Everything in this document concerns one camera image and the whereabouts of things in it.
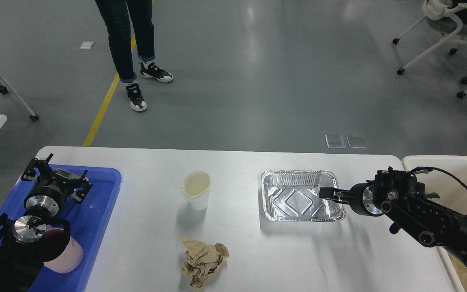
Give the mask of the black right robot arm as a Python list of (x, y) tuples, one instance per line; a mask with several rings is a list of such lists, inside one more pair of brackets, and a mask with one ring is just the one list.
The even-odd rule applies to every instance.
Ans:
[[(347, 204), (359, 215), (392, 220), (391, 234), (404, 230), (424, 247), (442, 247), (467, 267), (467, 215), (433, 201), (417, 174), (439, 171), (437, 167), (416, 167), (409, 171), (378, 170), (373, 180), (349, 190), (321, 187), (318, 197)], [(467, 185), (456, 180), (467, 191)]]

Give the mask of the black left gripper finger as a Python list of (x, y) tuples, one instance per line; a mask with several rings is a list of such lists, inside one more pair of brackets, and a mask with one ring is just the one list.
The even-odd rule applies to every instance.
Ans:
[(20, 176), (21, 181), (34, 182), (35, 185), (53, 185), (53, 170), (49, 165), (53, 153), (45, 159), (32, 158)]
[(70, 197), (75, 201), (75, 203), (82, 203), (89, 191), (92, 189), (93, 184), (89, 181), (87, 173), (88, 170), (84, 170), (81, 177), (72, 178), (67, 181), (67, 187), (73, 190)]

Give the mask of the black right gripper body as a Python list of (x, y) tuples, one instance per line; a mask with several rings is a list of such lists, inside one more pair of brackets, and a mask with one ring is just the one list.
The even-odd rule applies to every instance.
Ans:
[(380, 217), (384, 215), (374, 203), (373, 185), (370, 183), (359, 183), (351, 187), (349, 192), (353, 195), (348, 199), (351, 209), (359, 215)]

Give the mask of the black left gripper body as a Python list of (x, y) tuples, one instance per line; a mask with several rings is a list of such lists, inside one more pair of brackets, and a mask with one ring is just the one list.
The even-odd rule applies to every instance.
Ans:
[(47, 215), (58, 215), (73, 188), (65, 180), (44, 179), (37, 181), (24, 200), (26, 211), (40, 210)]

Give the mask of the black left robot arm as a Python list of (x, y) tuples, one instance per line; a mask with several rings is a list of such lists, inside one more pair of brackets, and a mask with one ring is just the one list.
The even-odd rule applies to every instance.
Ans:
[(34, 183), (23, 200), (24, 214), (0, 215), (0, 292), (27, 292), (44, 264), (65, 255), (74, 241), (70, 222), (59, 215), (70, 198), (80, 204), (92, 183), (87, 170), (52, 169), (52, 157), (32, 158), (21, 175)]

